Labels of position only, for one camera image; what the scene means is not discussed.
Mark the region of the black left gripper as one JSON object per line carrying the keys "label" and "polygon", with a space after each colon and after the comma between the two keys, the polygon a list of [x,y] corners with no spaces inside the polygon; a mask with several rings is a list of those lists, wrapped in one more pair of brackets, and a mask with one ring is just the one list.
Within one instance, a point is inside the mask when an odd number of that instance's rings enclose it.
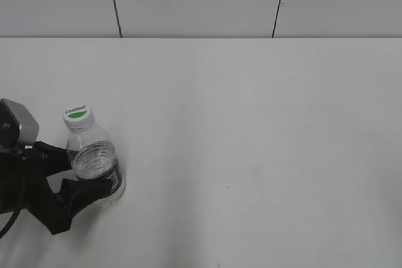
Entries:
{"label": "black left gripper", "polygon": [[63,179],[60,190],[53,192],[48,177],[70,170],[67,150],[45,142],[1,151],[1,213],[12,213],[1,235],[8,233],[21,210],[28,210],[53,235],[66,232],[76,214],[110,195],[109,179]]}

